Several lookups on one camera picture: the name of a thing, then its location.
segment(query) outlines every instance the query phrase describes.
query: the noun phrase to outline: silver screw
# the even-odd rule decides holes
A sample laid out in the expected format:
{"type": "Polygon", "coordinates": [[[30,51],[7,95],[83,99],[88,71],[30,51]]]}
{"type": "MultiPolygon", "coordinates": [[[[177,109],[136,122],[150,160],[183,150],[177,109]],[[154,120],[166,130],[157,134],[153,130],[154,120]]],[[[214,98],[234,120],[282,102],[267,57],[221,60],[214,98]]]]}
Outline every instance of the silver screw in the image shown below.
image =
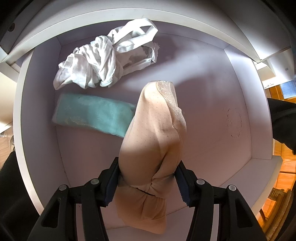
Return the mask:
{"type": "Polygon", "coordinates": [[[230,185],[228,188],[230,191],[235,191],[237,189],[234,185],[230,185]]]}
{"type": "Polygon", "coordinates": [[[204,185],[205,181],[203,179],[197,179],[197,184],[204,185]]]}
{"type": "Polygon", "coordinates": [[[64,191],[64,190],[66,190],[66,189],[67,189],[67,186],[66,186],[65,184],[59,186],[59,190],[60,190],[60,191],[64,191]]]}
{"type": "Polygon", "coordinates": [[[98,184],[100,181],[97,178],[94,178],[93,180],[91,180],[91,184],[92,185],[96,185],[98,184]]]}

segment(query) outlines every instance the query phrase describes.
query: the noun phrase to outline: white garment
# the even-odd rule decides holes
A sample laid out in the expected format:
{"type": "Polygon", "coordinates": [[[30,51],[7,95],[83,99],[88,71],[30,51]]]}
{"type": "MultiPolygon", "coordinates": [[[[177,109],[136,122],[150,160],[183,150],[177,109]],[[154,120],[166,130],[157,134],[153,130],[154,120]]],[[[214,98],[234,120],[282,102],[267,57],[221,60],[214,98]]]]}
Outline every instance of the white garment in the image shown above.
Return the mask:
{"type": "Polygon", "coordinates": [[[122,76],[156,63],[159,46],[152,40],[156,26],[147,18],[129,21],[107,36],[98,36],[90,44],[75,48],[59,64],[54,78],[56,90],[76,83],[81,88],[112,86],[122,76]],[[150,26],[145,32],[141,27],[150,26]]]}

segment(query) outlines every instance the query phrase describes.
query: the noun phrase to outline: drawer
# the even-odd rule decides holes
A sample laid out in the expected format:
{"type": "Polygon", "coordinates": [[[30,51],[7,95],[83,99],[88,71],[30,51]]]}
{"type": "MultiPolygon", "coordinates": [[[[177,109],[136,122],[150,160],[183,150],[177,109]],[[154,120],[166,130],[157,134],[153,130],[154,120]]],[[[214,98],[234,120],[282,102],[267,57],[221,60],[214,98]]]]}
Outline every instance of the drawer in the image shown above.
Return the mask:
{"type": "MultiPolygon", "coordinates": [[[[22,64],[14,106],[15,147],[25,186],[38,212],[61,184],[74,187],[98,177],[118,156],[122,143],[122,138],[101,132],[55,126],[51,119],[59,95],[83,93],[137,104],[142,88],[155,80],[175,85],[187,124],[182,160],[197,177],[221,186],[239,176],[250,162],[250,175],[252,170],[264,172],[261,160],[270,166],[252,192],[249,189],[253,184],[241,186],[252,207],[278,172],[280,161],[272,158],[268,103],[253,61],[226,42],[181,25],[155,22],[159,31],[154,42],[160,46],[157,63],[122,77],[111,88],[84,90],[70,84],[54,90],[58,63],[75,47],[125,23],[97,23],[63,33],[31,50],[22,64]]],[[[232,180],[238,187],[245,183],[244,179],[232,180]]],[[[175,184],[167,205],[171,232],[155,236],[157,240],[173,235],[186,239],[193,211],[185,206],[175,184]]],[[[110,236],[122,232],[120,235],[127,239],[132,235],[124,234],[128,231],[143,240],[144,231],[115,229],[125,225],[117,217],[113,202],[102,209],[102,214],[110,236]]]]}

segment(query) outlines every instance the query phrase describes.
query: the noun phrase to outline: dotted beige fabric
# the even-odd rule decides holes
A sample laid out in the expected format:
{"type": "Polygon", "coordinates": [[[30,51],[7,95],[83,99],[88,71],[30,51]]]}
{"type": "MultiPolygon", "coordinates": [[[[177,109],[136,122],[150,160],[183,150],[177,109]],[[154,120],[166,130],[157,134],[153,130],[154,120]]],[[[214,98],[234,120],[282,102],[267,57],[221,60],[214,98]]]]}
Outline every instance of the dotted beige fabric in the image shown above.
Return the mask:
{"type": "Polygon", "coordinates": [[[121,176],[115,193],[118,216],[126,225],[162,234],[166,197],[180,160],[186,123],[170,82],[150,82],[119,153],[121,176]]]}

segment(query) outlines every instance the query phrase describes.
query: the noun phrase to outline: black pants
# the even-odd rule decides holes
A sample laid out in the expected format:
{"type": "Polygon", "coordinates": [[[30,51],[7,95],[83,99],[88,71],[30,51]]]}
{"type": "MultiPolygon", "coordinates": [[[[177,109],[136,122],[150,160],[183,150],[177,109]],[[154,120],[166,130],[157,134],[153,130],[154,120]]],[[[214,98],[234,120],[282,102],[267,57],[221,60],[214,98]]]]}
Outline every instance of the black pants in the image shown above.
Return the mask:
{"type": "Polygon", "coordinates": [[[11,152],[0,170],[0,240],[26,241],[38,217],[11,152]]]}
{"type": "Polygon", "coordinates": [[[273,138],[296,154],[296,104],[267,98],[273,138]]]}

